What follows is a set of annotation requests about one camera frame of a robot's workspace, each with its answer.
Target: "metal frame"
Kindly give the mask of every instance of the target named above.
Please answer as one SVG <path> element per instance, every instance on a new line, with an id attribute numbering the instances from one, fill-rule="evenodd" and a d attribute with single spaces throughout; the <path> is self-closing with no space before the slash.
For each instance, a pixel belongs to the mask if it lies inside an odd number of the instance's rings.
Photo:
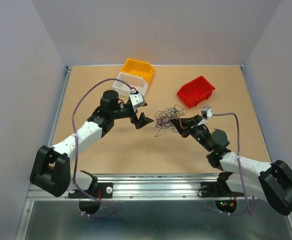
<path id="1" fill-rule="evenodd" d="M 48 141 L 51 146 L 54 141 L 56 128 L 59 122 L 60 112 L 64 102 L 64 96 L 70 80 L 72 67 L 67 67 L 65 82 L 63 85 L 58 110 Z M 113 182 L 113 198 L 108 201 L 158 201 L 158 200 L 204 200 L 198 197 L 201 188 L 199 182 L 214 181 L 218 174 L 103 174 L 98 175 L 99 182 Z M 35 201 L 78 201 L 69 199 L 68 193 L 61 197 L 54 197 L 40 188 L 30 184 L 26 203 L 19 223 L 16 240 L 25 240 L 27 229 L 31 220 Z M 292 229 L 292 212 L 288 216 Z"/>

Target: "plastic bin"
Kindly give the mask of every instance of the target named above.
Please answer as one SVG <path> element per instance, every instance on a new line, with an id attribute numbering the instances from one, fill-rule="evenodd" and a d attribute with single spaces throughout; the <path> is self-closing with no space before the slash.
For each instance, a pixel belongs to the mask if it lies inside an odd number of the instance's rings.
<path id="1" fill-rule="evenodd" d="M 142 77 L 148 84 L 150 84 L 155 70 L 148 62 L 128 58 L 122 67 L 121 72 Z"/>
<path id="2" fill-rule="evenodd" d="M 126 83 L 134 87 L 139 93 L 145 95 L 149 84 L 141 76 L 135 76 L 125 72 L 119 72 L 118 79 L 124 80 Z M 128 86 L 120 81 L 114 81 L 112 88 L 118 92 L 120 96 L 129 97 L 131 92 Z"/>
<path id="3" fill-rule="evenodd" d="M 155 70 L 150 63 L 128 58 L 117 78 L 124 80 L 136 88 L 138 92 L 145 95 L 154 73 Z M 115 81 L 112 88 L 121 96 L 130 96 L 129 88 L 121 82 Z"/>
<path id="4" fill-rule="evenodd" d="M 209 99 L 214 90 L 213 85 L 203 76 L 199 76 L 183 85 L 177 92 L 177 96 L 188 108 L 192 108 L 203 100 Z"/>

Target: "metal floor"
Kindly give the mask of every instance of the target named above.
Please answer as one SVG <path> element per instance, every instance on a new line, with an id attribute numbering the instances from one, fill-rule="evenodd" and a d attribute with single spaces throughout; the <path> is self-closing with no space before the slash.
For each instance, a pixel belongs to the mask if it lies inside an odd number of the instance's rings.
<path id="1" fill-rule="evenodd" d="M 290 240 L 286 216 L 260 201 L 255 214 L 227 216 L 213 200 L 113 202 L 107 218 L 81 216 L 76 201 L 36 201 L 27 240 Z M 243 200 L 239 210 L 245 209 Z"/>

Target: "tangled wire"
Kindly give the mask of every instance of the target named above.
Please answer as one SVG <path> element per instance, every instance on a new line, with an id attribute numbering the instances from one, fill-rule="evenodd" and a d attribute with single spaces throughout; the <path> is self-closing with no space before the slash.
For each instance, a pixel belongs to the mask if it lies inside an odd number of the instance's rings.
<path id="1" fill-rule="evenodd" d="M 171 129 L 174 133 L 177 133 L 177 130 L 175 126 L 171 123 L 171 119 L 179 119 L 182 116 L 185 116 L 187 113 L 187 110 L 185 108 L 182 108 L 179 105 L 175 105 L 174 107 L 169 107 L 164 111 L 158 111 L 155 114 L 155 128 L 158 128 L 158 132 L 155 135 L 156 137 L 159 137 L 159 133 L 162 129 Z"/>

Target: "white storage bin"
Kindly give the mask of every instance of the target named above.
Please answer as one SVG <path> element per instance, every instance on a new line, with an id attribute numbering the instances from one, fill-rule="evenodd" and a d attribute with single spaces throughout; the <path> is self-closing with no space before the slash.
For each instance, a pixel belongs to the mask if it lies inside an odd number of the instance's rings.
<path id="1" fill-rule="evenodd" d="M 145 79 L 141 76 L 135 76 L 122 71 L 119 72 L 117 78 L 125 81 L 143 95 L 145 95 L 149 86 L 148 82 L 146 82 Z M 130 89 L 124 83 L 119 81 L 115 81 L 112 85 L 112 88 L 118 92 L 120 96 L 129 97 L 131 94 Z"/>

